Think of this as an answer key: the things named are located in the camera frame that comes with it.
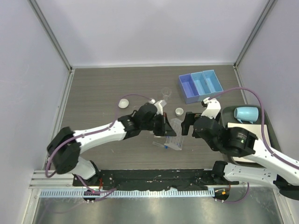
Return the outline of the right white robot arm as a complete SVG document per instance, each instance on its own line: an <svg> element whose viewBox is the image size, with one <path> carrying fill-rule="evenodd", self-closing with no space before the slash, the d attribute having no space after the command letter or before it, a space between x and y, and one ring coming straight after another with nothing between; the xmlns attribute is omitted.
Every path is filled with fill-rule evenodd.
<svg viewBox="0 0 299 224"><path fill-rule="evenodd" d="M192 136L203 139L216 152L229 157L243 157L260 168L239 166L225 161L216 161L211 179L216 184L227 182L252 182L277 189L287 198L299 198L299 162L281 152L267 149L265 142L254 133L241 127L225 128L215 119L201 113L187 112L181 124L182 135L187 135L193 126Z"/></svg>

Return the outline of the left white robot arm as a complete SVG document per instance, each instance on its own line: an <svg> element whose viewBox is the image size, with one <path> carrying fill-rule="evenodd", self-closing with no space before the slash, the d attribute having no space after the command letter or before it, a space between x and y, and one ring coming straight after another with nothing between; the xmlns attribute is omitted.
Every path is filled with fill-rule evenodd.
<svg viewBox="0 0 299 224"><path fill-rule="evenodd" d="M71 173L86 185L95 186L100 180L100 171L93 161L82 158L82 153L109 142L133 138L141 131L152 131L158 137L177 135L168 121L167 114L163 112L163 107L150 103L107 125L79 131L64 127L47 146L50 157L45 175L48 178L52 177L49 168L53 166L54 174Z"/></svg>

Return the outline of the blue-capped test tube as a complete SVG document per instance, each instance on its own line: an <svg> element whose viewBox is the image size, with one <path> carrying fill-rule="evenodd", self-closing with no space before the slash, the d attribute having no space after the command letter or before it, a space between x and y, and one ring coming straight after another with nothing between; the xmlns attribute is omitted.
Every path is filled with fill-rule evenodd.
<svg viewBox="0 0 299 224"><path fill-rule="evenodd" d="M155 145L155 146L157 146L157 147L162 147L162 148L165 148L165 149L168 148L167 145L161 144L161 143L158 143L158 142L155 142L155 141L153 141L152 144Z"/></svg>

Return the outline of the clear plastic tube rack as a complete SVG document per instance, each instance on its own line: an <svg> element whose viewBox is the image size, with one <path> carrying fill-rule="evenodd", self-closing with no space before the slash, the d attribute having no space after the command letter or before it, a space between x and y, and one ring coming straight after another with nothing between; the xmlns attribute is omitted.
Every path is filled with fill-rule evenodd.
<svg viewBox="0 0 299 224"><path fill-rule="evenodd" d="M171 125L172 129L175 131L176 136L175 137L173 137L173 136L166 137L166 141L164 144L165 148L168 148L168 149L171 148L171 149L174 149L177 151L182 150L184 136L182 136L181 123L182 123L182 121L177 118L171 119L170 125Z"/></svg>

